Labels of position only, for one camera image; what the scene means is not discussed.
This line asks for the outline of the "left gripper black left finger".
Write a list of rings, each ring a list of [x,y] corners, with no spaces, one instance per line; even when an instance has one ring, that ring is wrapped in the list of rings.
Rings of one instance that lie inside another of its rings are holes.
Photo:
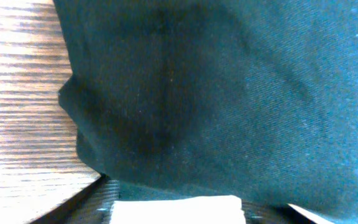
[[[51,212],[30,224],[108,224],[119,198],[119,182],[102,175]]]

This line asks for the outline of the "black shorts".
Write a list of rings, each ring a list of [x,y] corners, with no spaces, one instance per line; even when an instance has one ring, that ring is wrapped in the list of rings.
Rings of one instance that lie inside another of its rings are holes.
[[[57,0],[78,157],[125,200],[358,223],[358,1]]]

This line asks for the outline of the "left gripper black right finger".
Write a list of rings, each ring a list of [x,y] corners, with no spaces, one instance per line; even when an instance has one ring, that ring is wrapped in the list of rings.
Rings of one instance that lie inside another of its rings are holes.
[[[316,224],[289,205],[274,207],[242,201],[247,224]]]

